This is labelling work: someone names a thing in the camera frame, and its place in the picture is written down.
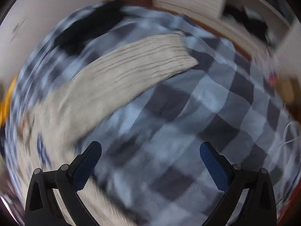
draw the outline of gray fabric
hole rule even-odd
[[[182,30],[199,65],[141,94],[78,141],[78,152],[91,140],[102,144],[103,155],[94,173],[98,185],[140,225],[201,225],[222,196],[198,153],[201,142],[210,141],[231,163],[244,169],[268,167],[276,202],[288,200],[299,173],[300,149],[291,143],[289,148],[297,147],[296,159],[282,163],[284,153],[277,148],[295,136],[291,130],[283,137],[292,118],[255,66],[236,53],[229,41],[195,26],[186,17],[139,7],[125,7],[128,17],[87,44],[77,58],[52,48],[56,35],[92,10],[78,10],[59,23],[19,75],[5,146],[16,186],[14,129],[24,109],[118,46]],[[44,160],[46,152],[41,146]],[[291,174],[287,181],[281,179],[284,170]],[[283,184],[286,196],[279,198]]]

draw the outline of white shelf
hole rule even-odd
[[[233,31],[235,34],[239,35],[241,38],[246,38],[252,44],[257,45],[262,50],[265,50],[268,45],[258,39],[256,36],[251,34],[247,31],[247,29],[240,23],[232,21],[226,17],[222,17],[221,23],[228,28],[229,30]]]
[[[287,27],[291,27],[290,23],[287,21],[287,19],[277,10],[275,9],[271,4],[269,4],[266,0],[258,0],[260,1],[264,6],[266,6],[269,10],[271,10],[274,14],[276,14],[279,19],[281,19],[284,24],[287,25]]]

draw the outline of white wall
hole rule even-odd
[[[295,76],[301,82],[301,24],[298,19],[277,47],[274,57],[281,76]]]
[[[17,0],[0,25],[0,83],[4,88],[61,19],[101,1],[105,0]]]

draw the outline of plaid bedsheet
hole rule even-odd
[[[223,193],[201,161],[203,141],[246,170],[266,167],[276,202],[286,201],[299,176],[300,148],[290,143],[285,152],[278,149],[296,133],[291,128],[283,137],[292,118],[258,69],[236,53],[228,40],[195,26],[187,17],[132,6],[124,7],[127,17],[121,23],[87,42],[79,56],[69,57],[53,48],[57,35],[95,7],[79,9],[61,21],[20,72],[5,142],[16,189],[16,126],[24,110],[117,47],[181,30],[183,43],[199,65],[116,110],[75,148],[80,153],[92,140],[102,144],[103,155],[93,176],[139,225],[201,225],[211,214]],[[287,164],[282,162],[284,155]],[[284,198],[280,198],[283,188]]]

